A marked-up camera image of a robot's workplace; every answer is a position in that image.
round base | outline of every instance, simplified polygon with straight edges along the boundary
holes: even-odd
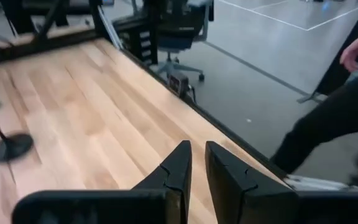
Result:
[[[15,134],[7,137],[7,141],[0,140],[0,162],[9,162],[30,151],[33,139],[28,134]]]

wooden tabletop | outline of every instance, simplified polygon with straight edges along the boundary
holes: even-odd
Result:
[[[284,184],[105,40],[0,64],[0,127],[35,148],[0,165],[0,223],[43,189],[130,189],[191,141],[190,223],[216,223],[204,164],[216,141]]]

